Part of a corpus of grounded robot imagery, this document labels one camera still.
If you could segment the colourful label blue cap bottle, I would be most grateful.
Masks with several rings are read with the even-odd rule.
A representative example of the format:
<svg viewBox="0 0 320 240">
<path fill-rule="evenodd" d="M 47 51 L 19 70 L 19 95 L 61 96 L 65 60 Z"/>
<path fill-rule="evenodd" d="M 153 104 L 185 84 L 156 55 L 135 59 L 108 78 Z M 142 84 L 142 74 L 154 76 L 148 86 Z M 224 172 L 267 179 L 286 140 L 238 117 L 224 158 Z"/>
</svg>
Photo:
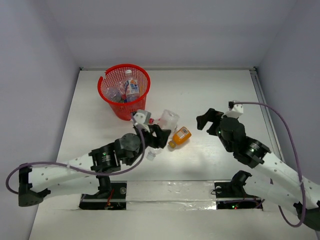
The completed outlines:
<svg viewBox="0 0 320 240">
<path fill-rule="evenodd" d="M 102 91 L 102 94 L 107 100 L 111 102 L 120 103 L 122 101 L 122 95 L 117 87 L 107 87 Z"/>
</svg>

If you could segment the white orange label bottle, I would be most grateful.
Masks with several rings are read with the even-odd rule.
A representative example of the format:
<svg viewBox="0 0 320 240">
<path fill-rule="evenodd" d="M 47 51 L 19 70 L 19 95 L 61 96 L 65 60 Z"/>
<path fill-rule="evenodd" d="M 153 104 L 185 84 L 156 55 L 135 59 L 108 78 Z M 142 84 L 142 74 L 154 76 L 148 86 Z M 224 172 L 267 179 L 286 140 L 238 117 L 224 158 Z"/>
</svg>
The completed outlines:
<svg viewBox="0 0 320 240">
<path fill-rule="evenodd" d="M 130 103 L 140 98 L 140 88 L 138 80 L 133 75 L 132 70 L 125 71 L 124 90 L 126 102 Z"/>
</svg>

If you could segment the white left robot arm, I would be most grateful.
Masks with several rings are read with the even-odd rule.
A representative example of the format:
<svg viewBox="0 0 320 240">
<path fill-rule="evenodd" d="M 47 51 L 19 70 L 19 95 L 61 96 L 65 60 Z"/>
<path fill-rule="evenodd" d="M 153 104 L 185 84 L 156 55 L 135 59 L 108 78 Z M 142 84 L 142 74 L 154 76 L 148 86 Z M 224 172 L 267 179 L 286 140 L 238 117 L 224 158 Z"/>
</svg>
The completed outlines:
<svg viewBox="0 0 320 240">
<path fill-rule="evenodd" d="M 22 166 L 18 171 L 18 205 L 31 207 L 48 198 L 72 194 L 109 197 L 110 177 L 123 174 L 122 165 L 130 170 L 135 168 L 148 147 L 163 149 L 171 134 L 157 124 L 149 125 L 148 129 L 138 124 L 134 130 L 135 133 L 126 133 L 66 163 L 36 162 Z"/>
</svg>

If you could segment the orange juice bottle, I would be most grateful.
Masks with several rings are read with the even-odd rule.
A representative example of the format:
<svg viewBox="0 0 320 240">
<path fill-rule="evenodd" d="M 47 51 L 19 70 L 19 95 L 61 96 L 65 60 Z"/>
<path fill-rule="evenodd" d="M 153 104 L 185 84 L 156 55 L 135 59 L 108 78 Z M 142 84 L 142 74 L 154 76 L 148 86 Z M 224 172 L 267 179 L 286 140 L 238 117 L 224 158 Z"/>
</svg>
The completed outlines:
<svg viewBox="0 0 320 240">
<path fill-rule="evenodd" d="M 168 146 L 171 149 L 182 146 L 191 136 L 192 133 L 183 126 L 172 136 L 172 139 L 168 142 Z"/>
</svg>

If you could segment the green label clear bottle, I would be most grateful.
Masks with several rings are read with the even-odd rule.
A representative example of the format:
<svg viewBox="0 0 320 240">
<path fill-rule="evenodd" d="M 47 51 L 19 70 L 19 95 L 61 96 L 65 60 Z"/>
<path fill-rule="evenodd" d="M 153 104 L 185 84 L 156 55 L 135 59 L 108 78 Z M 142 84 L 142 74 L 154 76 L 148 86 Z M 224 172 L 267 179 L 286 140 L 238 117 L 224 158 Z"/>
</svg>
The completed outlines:
<svg viewBox="0 0 320 240">
<path fill-rule="evenodd" d="M 119 82 L 117 82 L 115 84 L 117 90 L 119 91 L 119 93 L 121 94 L 121 96 L 125 97 L 126 96 L 126 87 L 125 87 L 125 81 L 124 80 L 121 80 Z"/>
</svg>

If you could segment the large clear plastic bottle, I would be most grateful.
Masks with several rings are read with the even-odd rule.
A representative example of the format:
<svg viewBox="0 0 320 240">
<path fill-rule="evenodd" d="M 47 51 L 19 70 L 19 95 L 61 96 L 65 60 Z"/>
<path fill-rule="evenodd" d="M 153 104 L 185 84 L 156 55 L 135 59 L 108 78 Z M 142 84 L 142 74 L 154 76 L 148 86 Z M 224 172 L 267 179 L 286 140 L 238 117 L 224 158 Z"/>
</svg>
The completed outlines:
<svg viewBox="0 0 320 240">
<path fill-rule="evenodd" d="M 174 133 L 177 131 L 178 120 L 180 116 L 173 111 L 165 109 L 161 115 L 160 122 L 157 124 L 162 130 L 170 130 L 170 136 L 168 139 L 170 140 Z M 153 161 L 155 157 L 163 151 L 163 148 L 152 148 L 150 147 L 147 152 L 146 158 L 150 161 Z"/>
</svg>

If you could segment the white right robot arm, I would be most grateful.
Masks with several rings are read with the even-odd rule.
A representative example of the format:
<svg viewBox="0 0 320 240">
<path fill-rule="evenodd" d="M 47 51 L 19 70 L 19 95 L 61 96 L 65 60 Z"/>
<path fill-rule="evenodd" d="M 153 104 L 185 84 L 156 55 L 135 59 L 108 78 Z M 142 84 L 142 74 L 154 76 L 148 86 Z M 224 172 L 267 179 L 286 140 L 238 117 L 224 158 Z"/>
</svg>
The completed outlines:
<svg viewBox="0 0 320 240">
<path fill-rule="evenodd" d="M 245 126 L 239 122 L 243 107 L 237 104 L 223 113 L 210 108 L 197 116 L 197 129 L 208 122 L 207 133 L 216 136 L 225 150 L 240 163 L 271 179 L 263 182 L 247 171 L 238 171 L 229 182 L 217 184 L 217 194 L 238 198 L 260 197 L 293 213 L 312 230 L 320 229 L 320 186 L 281 161 L 266 145 L 246 135 Z"/>
</svg>

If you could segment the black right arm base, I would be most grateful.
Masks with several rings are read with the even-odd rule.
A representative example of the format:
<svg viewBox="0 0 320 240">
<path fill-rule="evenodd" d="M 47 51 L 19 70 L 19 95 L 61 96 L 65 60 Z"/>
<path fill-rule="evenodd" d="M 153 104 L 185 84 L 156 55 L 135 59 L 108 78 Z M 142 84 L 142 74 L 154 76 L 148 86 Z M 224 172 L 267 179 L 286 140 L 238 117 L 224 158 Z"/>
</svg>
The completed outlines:
<svg viewBox="0 0 320 240">
<path fill-rule="evenodd" d="M 246 180 L 252 175 L 240 170 L 230 181 L 214 183 L 211 195 L 216 197 L 218 210 L 260 209 L 263 210 L 263 202 L 257 196 L 245 192 Z"/>
</svg>

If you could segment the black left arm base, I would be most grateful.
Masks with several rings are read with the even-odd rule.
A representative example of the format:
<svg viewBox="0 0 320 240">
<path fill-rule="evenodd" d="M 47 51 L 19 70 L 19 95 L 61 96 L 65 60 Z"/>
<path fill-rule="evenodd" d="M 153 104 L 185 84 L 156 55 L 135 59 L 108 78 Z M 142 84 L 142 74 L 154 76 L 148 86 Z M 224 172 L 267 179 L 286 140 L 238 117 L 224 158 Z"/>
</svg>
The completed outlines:
<svg viewBox="0 0 320 240">
<path fill-rule="evenodd" d="M 97 191 L 82 194 L 79 201 L 81 210 L 126 210 L 127 181 L 111 181 L 109 176 L 96 176 Z"/>
</svg>

